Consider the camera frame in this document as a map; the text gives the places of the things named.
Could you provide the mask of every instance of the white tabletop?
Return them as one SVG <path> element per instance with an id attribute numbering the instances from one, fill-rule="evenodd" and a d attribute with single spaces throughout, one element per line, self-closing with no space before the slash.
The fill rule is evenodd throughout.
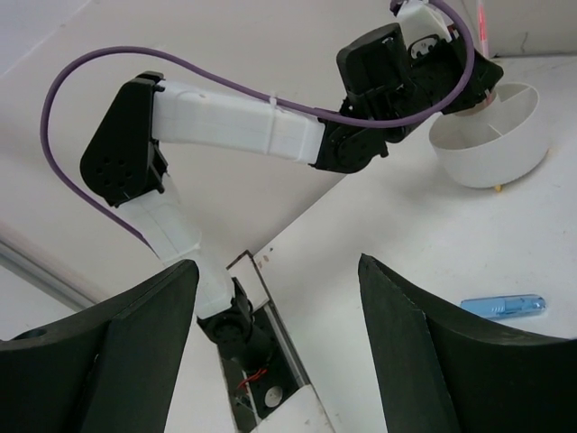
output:
<path id="1" fill-rule="evenodd" d="M 577 59 L 508 60 L 507 81 L 541 94 L 554 145 L 522 180 L 454 184 L 427 141 L 431 122 L 348 176 L 259 254 L 261 271 L 337 432 L 384 431 L 357 276 L 361 253 L 458 303 L 537 293 L 549 310 L 514 327 L 577 336 Z"/>

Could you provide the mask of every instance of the purple cable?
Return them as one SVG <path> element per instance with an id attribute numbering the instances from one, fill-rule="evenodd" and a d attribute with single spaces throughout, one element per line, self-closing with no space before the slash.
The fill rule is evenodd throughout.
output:
<path id="1" fill-rule="evenodd" d="M 396 5 L 399 0 L 392 0 L 391 4 Z M 463 21 L 463 19 L 459 16 L 458 13 L 454 11 L 448 4 L 446 4 L 443 0 L 429 0 L 429 4 L 437 7 L 439 10 L 444 12 L 451 20 L 453 20 L 454 26 L 463 38 L 465 42 L 466 52 L 467 52 L 467 60 L 465 63 L 465 69 L 461 79 L 455 86 L 455 88 L 447 95 L 442 101 L 431 106 L 425 111 L 418 113 L 416 115 L 410 115 L 408 117 L 403 117 L 402 119 L 394 119 L 394 120 L 365 120 L 365 119 L 355 119 L 351 117 L 345 117 L 343 115 L 339 115 L 337 113 L 324 110 L 322 108 L 313 108 L 310 106 L 303 106 L 296 102 L 288 101 L 286 99 L 278 98 L 277 104 L 279 106 L 283 106 L 285 108 L 298 111 L 300 113 L 305 113 L 307 115 L 313 115 L 315 117 L 319 117 L 325 120 L 329 120 L 332 122 L 337 122 L 339 124 L 348 124 L 351 126 L 359 126 L 362 128 L 378 128 L 378 129 L 387 129 L 387 128 L 396 128 L 399 126 L 405 126 L 408 124 L 418 124 L 424 122 L 427 118 L 431 115 L 443 110 L 445 107 L 449 106 L 463 91 L 469 79 L 472 75 L 472 70 L 474 66 L 475 60 L 475 52 L 474 52 L 474 42 L 472 39 L 471 32 L 467 28 L 467 25 Z M 110 48 L 103 48 L 100 50 L 91 51 L 79 58 L 73 60 L 66 68 L 64 68 L 60 74 L 54 79 L 54 82 L 50 85 L 50 89 L 48 90 L 48 94 L 46 95 L 46 99 L 44 101 L 44 106 L 42 108 L 41 114 L 41 125 L 40 125 L 40 141 L 42 146 L 42 151 L 48 164 L 56 173 L 58 178 L 64 182 L 64 184 L 69 187 L 75 194 L 77 194 L 80 198 L 85 200 L 90 206 L 92 206 L 97 211 L 101 212 L 102 214 L 106 215 L 110 219 L 112 219 L 116 224 L 121 226 L 122 228 L 126 229 L 129 233 L 136 236 L 142 242 L 150 247 L 144 236 L 136 230 L 134 227 L 130 226 L 128 223 L 123 221 L 120 217 L 115 215 L 112 211 L 110 211 L 105 206 L 98 203 L 96 200 L 91 198 L 86 192 L 78 187 L 59 167 L 58 163 L 54 159 L 54 155 L 52 154 L 52 150 L 50 149 L 50 140 L 48 137 L 48 128 L 49 128 L 49 121 L 50 121 L 50 111 L 54 104 L 54 99 L 56 98 L 56 94 L 58 93 L 60 86 L 66 80 L 66 78 L 74 72 L 76 69 L 80 68 L 85 63 L 90 62 L 91 60 L 95 60 L 101 57 L 110 56 L 113 54 L 142 54 L 146 56 L 152 56 L 159 59 L 164 59 L 169 62 L 175 63 L 185 69 L 198 74 L 203 78 L 207 78 L 215 83 L 218 83 L 222 86 L 227 88 L 231 88 L 232 90 L 236 90 L 240 93 L 244 93 L 249 97 L 254 97 L 256 99 L 260 99 L 265 102 L 270 101 L 270 95 L 265 93 L 259 92 L 257 90 L 253 90 L 251 88 L 247 88 L 240 84 L 234 83 L 229 79 L 219 77 L 215 74 L 212 74 L 206 70 L 199 68 L 192 63 L 183 60 L 177 56 L 172 54 L 168 54 L 164 51 L 154 50 L 152 48 L 144 48 L 144 47 L 131 47 L 131 46 L 118 46 L 118 47 L 110 47 Z"/>

